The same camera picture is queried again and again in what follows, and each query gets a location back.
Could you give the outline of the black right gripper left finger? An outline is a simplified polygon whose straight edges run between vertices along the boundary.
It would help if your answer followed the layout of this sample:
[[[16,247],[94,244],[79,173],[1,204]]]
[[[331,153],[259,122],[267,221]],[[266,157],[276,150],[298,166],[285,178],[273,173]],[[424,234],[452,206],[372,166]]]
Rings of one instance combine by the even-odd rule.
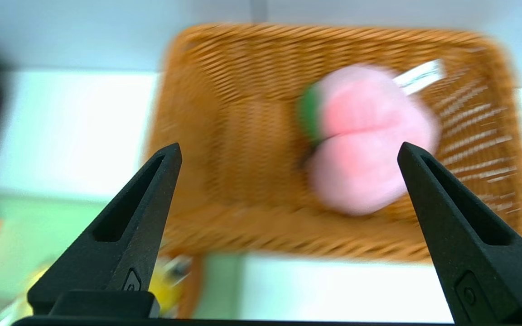
[[[158,150],[29,289],[35,315],[154,318],[148,291],[182,166],[178,143]]]

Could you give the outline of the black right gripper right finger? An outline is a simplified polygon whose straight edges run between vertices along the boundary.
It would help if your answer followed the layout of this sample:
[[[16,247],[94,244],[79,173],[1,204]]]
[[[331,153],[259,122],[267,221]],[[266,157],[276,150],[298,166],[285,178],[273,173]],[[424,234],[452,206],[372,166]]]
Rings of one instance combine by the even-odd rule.
[[[454,322],[522,325],[522,236],[423,148],[397,161]]]

